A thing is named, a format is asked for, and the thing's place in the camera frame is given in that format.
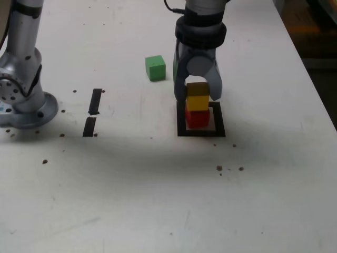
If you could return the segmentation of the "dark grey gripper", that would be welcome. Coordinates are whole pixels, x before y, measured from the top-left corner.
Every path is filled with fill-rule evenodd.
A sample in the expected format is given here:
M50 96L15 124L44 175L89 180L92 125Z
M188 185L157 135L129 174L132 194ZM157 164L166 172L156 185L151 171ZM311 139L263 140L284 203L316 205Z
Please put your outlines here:
M216 60L216 49L200 50L191 48L176 40L176 47L173 61L173 81L174 95L178 102L184 102L186 99L185 80L189 76L187 63L191 57L206 56L214 60L213 66L205 74L205 79L209 84L210 97L213 101L219 100L222 96L222 79Z

